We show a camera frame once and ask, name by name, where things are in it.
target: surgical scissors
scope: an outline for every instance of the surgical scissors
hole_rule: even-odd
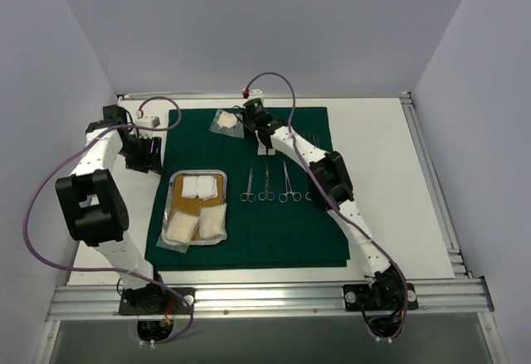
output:
[[[300,201],[302,199],[302,195],[299,192],[294,192],[291,188],[291,182],[290,177],[288,176],[288,168],[285,165],[284,161],[284,179],[285,179],[285,192],[282,194],[279,194],[279,201],[284,203],[288,201],[288,198],[293,199],[293,201]]]
[[[252,167],[251,167],[251,170],[249,171],[249,181],[247,182],[247,191],[243,192],[240,195],[240,199],[242,202],[254,202],[255,201],[256,196],[255,194],[251,192],[251,189],[252,189]]]
[[[275,199],[275,193],[269,191],[269,164],[265,164],[265,191],[258,194],[260,201],[273,201]]]

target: gray wall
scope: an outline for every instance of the gray wall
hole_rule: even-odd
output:
[[[412,90],[460,0],[66,0],[120,93]],[[277,80],[266,91],[285,92]]]
[[[463,0],[415,90],[468,265],[512,363],[529,362],[531,0]]]
[[[0,0],[0,362],[31,361],[61,281],[26,251],[23,211],[37,182],[84,144],[88,121],[112,94],[64,0]],[[48,258],[71,258],[52,186],[37,203],[31,229]]]

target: white robotic arm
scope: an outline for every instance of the white robotic arm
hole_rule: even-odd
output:
[[[131,240],[129,214],[111,176],[118,154],[125,156],[127,168],[141,172],[161,173],[160,138],[141,138],[126,129],[106,129],[126,124],[125,110],[117,105],[104,107],[104,120],[92,123],[86,131],[86,146],[99,141],[83,155],[69,177],[56,181],[56,193],[74,240],[82,240],[100,252],[116,269],[127,269],[148,279],[160,279],[153,266],[140,254]],[[158,126],[158,119],[148,119],[142,126]],[[124,296],[135,300],[151,300],[161,290],[131,274],[122,274]]]
[[[282,126],[278,128],[271,136],[270,142],[272,148],[275,150],[284,153],[293,161],[298,163],[304,170],[302,163],[300,163],[299,157],[296,155],[293,148],[293,136],[295,135],[295,141],[297,148],[299,149],[300,154],[306,161],[308,165],[311,163],[318,163],[319,161],[325,159],[326,152],[320,148],[315,147],[312,143],[304,140],[302,136],[297,134],[295,131],[290,133],[287,126]],[[346,217],[352,218],[352,220],[360,226],[369,237],[373,237],[373,234],[368,229],[365,220],[363,219],[361,213],[359,212],[358,205],[356,200],[345,201],[339,204],[339,211]],[[331,210],[327,210],[328,214],[338,223],[341,227],[343,233],[347,236],[348,242],[352,247],[356,247],[359,256],[361,259],[361,266],[363,273],[368,277],[374,277],[376,272],[382,273],[385,271],[390,263],[389,260],[382,253],[370,243],[370,240],[362,235],[358,230],[353,226],[346,223],[339,215]]]

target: gauze package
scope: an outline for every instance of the gauze package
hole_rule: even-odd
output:
[[[204,207],[199,215],[199,235],[202,240],[225,240],[225,213],[227,204]]]
[[[243,138],[243,124],[232,113],[219,109],[212,120],[210,131],[233,138]]]
[[[188,250],[198,221],[198,216],[176,211],[166,229],[160,233],[157,246],[185,253]]]

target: purple cable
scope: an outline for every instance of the purple cable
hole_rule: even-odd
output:
[[[321,187],[321,185],[319,184],[319,182],[317,181],[317,179],[315,178],[314,174],[312,173],[309,165],[306,163],[304,157],[302,156],[302,154],[300,153],[299,151],[299,148],[297,148],[297,142],[296,142],[296,138],[295,138],[295,134],[293,133],[293,128],[291,127],[291,121],[293,119],[293,115],[295,113],[295,90],[293,89],[293,85],[287,80],[286,77],[284,77],[282,74],[279,74],[278,72],[274,72],[274,71],[266,71],[266,72],[262,72],[261,74],[258,74],[257,76],[255,76],[251,82],[249,82],[247,84],[247,87],[246,89],[248,90],[249,88],[251,88],[251,85],[253,82],[255,82],[258,78],[264,76],[264,75],[275,75],[275,76],[278,76],[279,78],[281,78],[287,85],[288,87],[290,88],[290,92],[291,92],[291,98],[293,100],[293,103],[291,105],[291,111],[290,111],[290,116],[288,117],[288,130],[290,131],[290,134],[291,136],[293,136],[293,149],[295,151],[295,154],[297,155],[297,158],[300,160],[300,163],[302,164],[302,166],[304,167],[304,169],[306,170],[306,172],[308,173],[309,177],[312,179],[312,182],[314,183],[314,185],[317,187],[317,189],[319,190],[319,193],[321,194],[321,196],[323,196],[324,200],[326,201],[326,203],[330,206],[330,208],[332,208],[332,210],[345,222],[347,222],[348,224],[350,224],[352,227],[354,227],[356,230],[358,230],[371,244],[373,244],[380,252],[382,252],[382,254],[387,258],[387,260],[389,260],[389,263],[391,264],[391,266],[393,266],[395,268],[395,270],[397,271],[398,273],[398,277],[400,278],[400,281],[402,282],[402,285],[403,285],[403,288],[404,288],[404,304],[403,304],[403,308],[402,308],[402,321],[400,322],[400,325],[398,327],[398,329],[396,330],[396,332],[391,335],[389,337],[389,339],[395,339],[396,337],[398,337],[400,335],[400,333],[402,332],[403,328],[404,328],[404,323],[406,322],[406,317],[407,317],[407,281],[406,281],[406,277],[404,276],[404,273],[402,272],[402,270],[400,269],[400,267],[398,266],[398,264],[392,259],[392,257],[373,239],[371,239],[368,234],[360,227],[358,226],[356,223],[354,223],[353,221],[351,221],[350,219],[348,219],[345,215],[343,215],[340,211],[339,211],[339,208],[338,206],[332,202],[332,200],[330,200],[330,198],[328,197],[328,195],[326,194],[326,192],[324,192],[323,188]],[[386,318],[387,316],[374,316],[372,317],[371,319],[369,319],[369,323],[373,323],[374,321],[380,319],[380,318]],[[374,337],[381,337],[381,335],[376,335],[373,330],[371,330],[371,328],[368,329],[369,332],[374,336]]]
[[[167,101],[169,101],[170,103],[172,103],[175,106],[175,108],[177,109],[177,112],[178,112],[177,122],[175,122],[175,124],[169,125],[167,128],[157,129],[157,128],[149,128],[149,127],[134,125],[134,126],[132,126],[133,129],[148,130],[150,132],[167,132],[169,130],[174,129],[175,127],[177,127],[177,125],[180,124],[181,118],[182,118],[181,109],[179,108],[178,104],[174,100],[172,100],[172,99],[170,99],[170,98],[168,98],[166,96],[154,96],[152,98],[149,98],[149,99],[145,100],[140,105],[139,109],[142,109],[149,101],[156,100],[156,99],[158,99],[158,100],[167,100]],[[37,197],[41,193],[42,188],[44,188],[44,186],[50,181],[50,179],[61,168],[63,168],[67,163],[69,163],[69,162],[73,161],[74,159],[76,159],[76,158],[80,157],[81,155],[83,155],[83,153],[86,153],[87,151],[89,151],[98,141],[100,141],[100,138],[103,138],[107,133],[109,133],[109,132],[111,132],[113,130],[129,129],[129,128],[131,128],[131,125],[128,125],[128,124],[111,126],[110,128],[108,128],[108,129],[104,130],[102,133],[100,133],[96,138],[92,139],[92,141],[90,143],[88,143],[82,150],[80,150],[79,152],[69,156],[67,159],[65,159],[64,161],[59,163],[59,165],[57,165],[55,168],[53,168],[50,173],[48,173],[48,175],[39,183],[37,189],[33,192],[32,198],[30,199],[30,202],[27,205],[27,209],[26,209],[26,212],[24,214],[24,221],[22,223],[22,237],[24,239],[24,244],[26,244],[27,249],[30,251],[30,253],[33,256],[35,256],[35,258],[37,260],[41,261],[43,264],[45,264],[47,266],[50,266],[50,267],[52,267],[54,269],[59,269],[59,270],[64,270],[64,271],[81,271],[81,272],[87,272],[87,273],[88,272],[95,273],[95,272],[100,272],[100,271],[101,272],[112,271],[112,272],[115,272],[115,273],[131,274],[132,276],[136,277],[137,279],[142,279],[146,283],[155,284],[158,287],[160,287],[162,289],[165,289],[171,295],[175,296],[180,301],[182,301],[183,304],[187,308],[191,308],[190,304],[187,302],[187,300],[180,293],[178,293],[177,291],[174,291],[173,289],[169,288],[164,283],[158,282],[158,281],[156,281],[154,279],[151,279],[149,277],[145,277],[145,276],[143,276],[141,274],[138,274],[138,273],[135,273],[135,272],[131,272],[131,271],[127,270],[127,269],[112,268],[112,267],[109,267],[109,268],[107,268],[107,267],[90,268],[89,267],[89,268],[87,268],[87,267],[73,267],[73,266],[59,265],[57,263],[54,263],[54,262],[46,259],[44,256],[39,254],[39,252],[37,252],[35,247],[32,245],[32,242],[30,241],[29,234],[28,234],[28,223],[29,223],[30,215],[32,213],[32,208],[35,205],[35,201],[37,200]],[[190,326],[192,325],[192,322],[193,322],[193,311],[190,310],[190,319],[188,320],[188,323],[183,328],[181,328],[177,332],[172,332],[172,334],[169,337],[167,337],[166,339],[163,339],[162,341],[155,342],[154,344],[171,342],[171,341],[177,339],[178,337],[183,335],[190,328]]]

